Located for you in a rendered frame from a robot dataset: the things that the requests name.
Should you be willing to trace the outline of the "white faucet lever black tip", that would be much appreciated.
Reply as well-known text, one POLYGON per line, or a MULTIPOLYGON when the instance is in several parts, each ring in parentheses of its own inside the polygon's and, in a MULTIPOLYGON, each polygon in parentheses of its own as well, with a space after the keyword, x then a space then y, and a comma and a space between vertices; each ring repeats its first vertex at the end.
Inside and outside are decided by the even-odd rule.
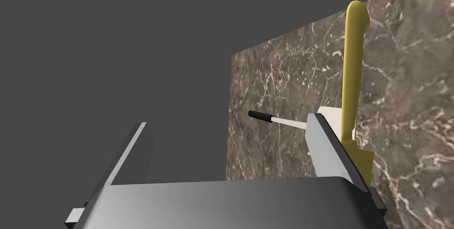
MULTIPOLYGON (((321 113, 325 117, 326 121, 329 123, 330 127, 336 134, 337 138, 341 140, 341 108, 321 106, 318 109, 317 113, 321 113)), ((306 122, 277 118, 270 114, 257 112, 254 110, 249 110, 248 116, 265 122, 276 122, 279 124, 302 129, 306 129, 307 126, 306 122)))

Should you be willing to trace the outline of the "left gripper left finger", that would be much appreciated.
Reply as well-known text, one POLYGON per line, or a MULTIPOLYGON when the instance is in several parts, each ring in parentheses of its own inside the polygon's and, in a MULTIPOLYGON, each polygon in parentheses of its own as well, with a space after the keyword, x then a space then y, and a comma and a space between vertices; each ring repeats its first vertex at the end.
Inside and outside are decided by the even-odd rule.
POLYGON ((145 184, 149 177, 154 138, 146 122, 136 123, 85 199, 87 206, 105 186, 145 184))

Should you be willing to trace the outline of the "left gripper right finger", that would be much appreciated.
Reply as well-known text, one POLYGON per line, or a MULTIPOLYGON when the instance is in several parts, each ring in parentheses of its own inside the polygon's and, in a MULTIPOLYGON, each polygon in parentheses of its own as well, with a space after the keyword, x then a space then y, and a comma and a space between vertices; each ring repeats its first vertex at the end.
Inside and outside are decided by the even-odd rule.
POLYGON ((370 190, 321 113, 307 116, 305 140, 317 177, 342 177, 365 193, 370 190))

